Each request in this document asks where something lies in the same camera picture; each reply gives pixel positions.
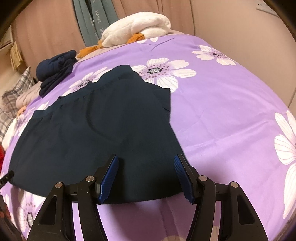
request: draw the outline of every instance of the black shorts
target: black shorts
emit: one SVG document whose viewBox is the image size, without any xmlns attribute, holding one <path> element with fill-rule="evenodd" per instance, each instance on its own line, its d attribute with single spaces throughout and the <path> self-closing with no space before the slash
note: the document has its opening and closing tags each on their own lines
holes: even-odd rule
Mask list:
<svg viewBox="0 0 296 241">
<path fill-rule="evenodd" d="M 78 183 L 116 154 L 119 170 L 104 203 L 177 194 L 174 156 L 183 152 L 169 116 L 169 89 L 118 66 L 34 112 L 12 154 L 12 184 L 47 196 L 55 183 Z"/>
</svg>

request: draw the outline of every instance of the gray plaid cloth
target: gray plaid cloth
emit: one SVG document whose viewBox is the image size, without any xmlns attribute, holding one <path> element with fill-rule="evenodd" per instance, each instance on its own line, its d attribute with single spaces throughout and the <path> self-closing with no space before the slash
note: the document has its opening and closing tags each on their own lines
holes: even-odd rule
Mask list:
<svg viewBox="0 0 296 241">
<path fill-rule="evenodd" d="M 0 142 L 2 142 L 9 125 L 17 116 L 18 108 L 15 106 L 17 98 L 34 84 L 34 78 L 31 76 L 30 67 L 28 67 L 17 81 L 15 87 L 2 95 L 3 108 L 0 108 Z"/>
<path fill-rule="evenodd" d="M 2 95 L 2 104 L 5 107 L 4 111 L 9 116 L 13 118 L 17 116 L 18 108 L 15 106 L 17 98 L 30 89 L 34 84 L 34 78 L 31 76 L 30 67 L 28 67 L 16 83 L 15 87 L 10 91 L 6 91 Z"/>
</svg>

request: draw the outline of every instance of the white electrical outlet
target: white electrical outlet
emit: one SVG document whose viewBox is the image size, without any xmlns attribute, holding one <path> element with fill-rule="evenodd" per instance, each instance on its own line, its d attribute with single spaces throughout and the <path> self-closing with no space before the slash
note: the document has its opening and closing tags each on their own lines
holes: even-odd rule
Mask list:
<svg viewBox="0 0 296 241">
<path fill-rule="evenodd" d="M 271 7 L 269 7 L 263 0 L 256 0 L 255 2 L 256 2 L 256 9 L 257 10 L 260 10 L 260 11 L 263 11 L 263 12 L 267 12 L 267 13 L 270 13 L 270 14 L 278 17 L 278 15 L 276 14 L 276 12 L 273 11 L 271 9 Z"/>
</svg>

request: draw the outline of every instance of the floral bedsheet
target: floral bedsheet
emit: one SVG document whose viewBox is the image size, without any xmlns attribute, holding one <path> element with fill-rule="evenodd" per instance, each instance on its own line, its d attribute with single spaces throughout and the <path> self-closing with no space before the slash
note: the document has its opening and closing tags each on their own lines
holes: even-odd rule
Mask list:
<svg viewBox="0 0 296 241">
<path fill-rule="evenodd" d="M 53 91 L 27 107 L 6 152 L 1 176 L 8 171 L 13 149 L 35 110 L 44 110 L 59 96 L 98 81 L 122 64 L 129 64 L 144 81 L 171 89 L 170 123 L 191 165 L 215 182 L 238 182 L 269 240 L 274 239 L 295 209 L 296 121 L 260 79 L 195 36 L 138 41 L 77 63 Z M 27 237 L 45 198 L 11 184 L 1 193 L 13 222 Z M 186 239 L 195 207 L 178 194 L 101 205 L 98 210 L 110 241 L 181 241 Z M 77 241 L 81 241 L 75 203 L 73 216 Z"/>
</svg>

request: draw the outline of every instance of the red cloth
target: red cloth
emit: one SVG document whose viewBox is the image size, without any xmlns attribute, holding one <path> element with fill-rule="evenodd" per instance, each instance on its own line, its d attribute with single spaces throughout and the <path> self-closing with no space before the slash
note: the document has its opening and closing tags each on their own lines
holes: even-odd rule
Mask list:
<svg viewBox="0 0 296 241">
<path fill-rule="evenodd" d="M 4 156 L 5 156 L 5 152 L 3 150 L 3 147 L 0 145 L 0 172 L 2 170 Z"/>
</svg>

